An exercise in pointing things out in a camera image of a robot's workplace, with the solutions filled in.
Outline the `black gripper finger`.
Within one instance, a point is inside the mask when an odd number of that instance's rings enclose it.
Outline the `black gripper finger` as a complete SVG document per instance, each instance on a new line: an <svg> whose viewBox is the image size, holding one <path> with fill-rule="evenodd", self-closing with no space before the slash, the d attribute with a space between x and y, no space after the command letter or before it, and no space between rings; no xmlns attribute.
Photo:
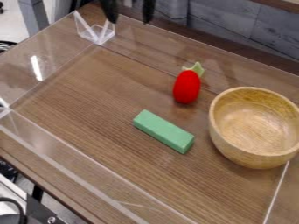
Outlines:
<svg viewBox="0 0 299 224"><path fill-rule="evenodd" d="M108 21L115 24L117 22L119 10L117 0L99 0Z"/></svg>
<svg viewBox="0 0 299 224"><path fill-rule="evenodd" d="M155 3L156 0L144 0L143 1L143 22L148 24L155 16Z"/></svg>

